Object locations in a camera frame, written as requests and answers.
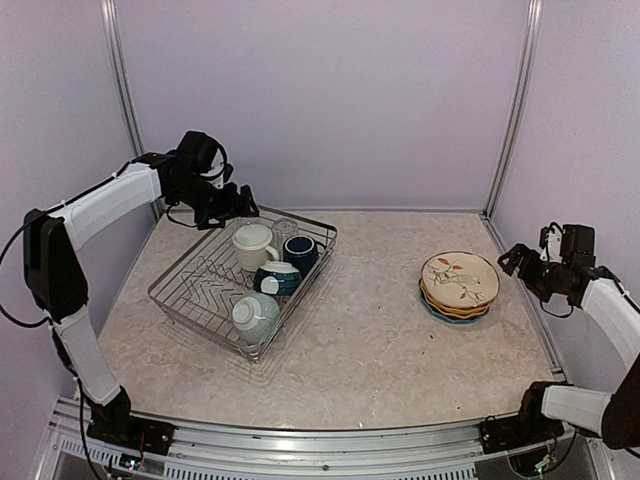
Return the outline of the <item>clear glass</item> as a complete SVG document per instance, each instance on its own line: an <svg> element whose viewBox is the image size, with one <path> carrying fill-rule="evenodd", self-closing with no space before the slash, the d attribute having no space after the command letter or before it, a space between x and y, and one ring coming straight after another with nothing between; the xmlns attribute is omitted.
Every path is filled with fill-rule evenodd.
<svg viewBox="0 0 640 480"><path fill-rule="evenodd" d="M259 217L241 217L237 220L237 228L240 229L244 226L256 225L260 223L261 220Z"/></svg>
<svg viewBox="0 0 640 480"><path fill-rule="evenodd" d="M298 234L298 224L291 218L281 217L272 224L274 240L277 244L283 244L289 238Z"/></svg>

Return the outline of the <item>cream bird pattern plate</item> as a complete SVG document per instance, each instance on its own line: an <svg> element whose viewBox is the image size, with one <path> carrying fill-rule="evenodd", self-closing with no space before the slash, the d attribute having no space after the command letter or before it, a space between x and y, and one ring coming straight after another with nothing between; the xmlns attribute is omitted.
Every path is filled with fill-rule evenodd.
<svg viewBox="0 0 640 480"><path fill-rule="evenodd" d="M464 251L433 255L423 264L421 279L436 302L454 308L491 303L500 290L499 276L492 264Z"/></svg>

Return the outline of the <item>navy white bowl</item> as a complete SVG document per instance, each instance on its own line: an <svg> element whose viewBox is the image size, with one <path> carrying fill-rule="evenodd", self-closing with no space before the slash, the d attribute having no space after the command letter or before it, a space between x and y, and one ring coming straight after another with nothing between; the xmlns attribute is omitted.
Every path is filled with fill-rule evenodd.
<svg viewBox="0 0 640 480"><path fill-rule="evenodd" d="M302 283L300 271L288 262L268 261L255 272L253 288L272 296L291 296Z"/></svg>

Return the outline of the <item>blue dotted plate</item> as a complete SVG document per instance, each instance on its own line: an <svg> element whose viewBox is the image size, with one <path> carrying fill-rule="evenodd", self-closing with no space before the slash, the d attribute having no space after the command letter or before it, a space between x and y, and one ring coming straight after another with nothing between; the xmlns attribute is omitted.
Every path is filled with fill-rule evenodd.
<svg viewBox="0 0 640 480"><path fill-rule="evenodd" d="M478 321L480 321L481 319L483 319L483 318L485 318L487 316L487 313L484 313L482 315L478 315L478 316L472 317L470 319L450 318L450 317L447 317L446 315L442 314L441 312L437 311L432 305L430 305L427 302L427 300L426 300L426 298L424 296L420 297L420 302L433 318L439 320L440 322L448 324L448 325L454 325L454 326L472 325L472 324L477 323Z"/></svg>

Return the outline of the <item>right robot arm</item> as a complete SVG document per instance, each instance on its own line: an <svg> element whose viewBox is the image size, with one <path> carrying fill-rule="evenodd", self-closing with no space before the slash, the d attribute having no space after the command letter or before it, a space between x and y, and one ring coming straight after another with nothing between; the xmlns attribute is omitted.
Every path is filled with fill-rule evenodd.
<svg viewBox="0 0 640 480"><path fill-rule="evenodd" d="M555 222L541 229L539 250L518 243L502 254L502 271L515 274L545 304L566 298L605 333L626 373L612 393L559 382L534 382L522 397L511 433L523 444L535 442L551 421L566 422L601 438L612 450L639 455L639 305L619 278L598 266L595 229Z"/></svg>

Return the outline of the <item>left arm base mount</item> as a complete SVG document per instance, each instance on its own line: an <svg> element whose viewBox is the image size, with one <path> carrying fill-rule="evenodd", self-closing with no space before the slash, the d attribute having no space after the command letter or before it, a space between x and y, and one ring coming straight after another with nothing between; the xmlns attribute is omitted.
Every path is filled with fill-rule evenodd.
<svg viewBox="0 0 640 480"><path fill-rule="evenodd" d="M91 410L88 436L108 444L167 456L176 427L171 423L135 416L124 388L106 405L84 396Z"/></svg>

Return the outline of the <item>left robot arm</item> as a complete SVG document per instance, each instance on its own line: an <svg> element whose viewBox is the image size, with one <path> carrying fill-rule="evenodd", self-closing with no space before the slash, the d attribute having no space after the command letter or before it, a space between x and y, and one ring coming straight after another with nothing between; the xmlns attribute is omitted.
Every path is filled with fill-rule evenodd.
<svg viewBox="0 0 640 480"><path fill-rule="evenodd" d="M81 394L100 417L102 430L121 445L140 434L131 401L98 345L88 309L89 288L78 252L134 210L163 201L193 212L190 228L223 228L259 208L249 186L231 180L224 147L204 132L189 131L167 153L146 153L107 179L46 210L28 212L11 236L23 241L24 280L45 312Z"/></svg>

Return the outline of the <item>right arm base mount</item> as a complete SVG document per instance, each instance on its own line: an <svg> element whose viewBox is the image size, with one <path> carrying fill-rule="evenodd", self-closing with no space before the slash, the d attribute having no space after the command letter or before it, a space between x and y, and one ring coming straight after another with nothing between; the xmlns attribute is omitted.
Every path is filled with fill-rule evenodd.
<svg viewBox="0 0 640 480"><path fill-rule="evenodd" d="M545 417L541 408L541 395L526 394L516 414L486 417L478 425L483 453L493 454L545 441L556 443L565 429L561 421Z"/></svg>

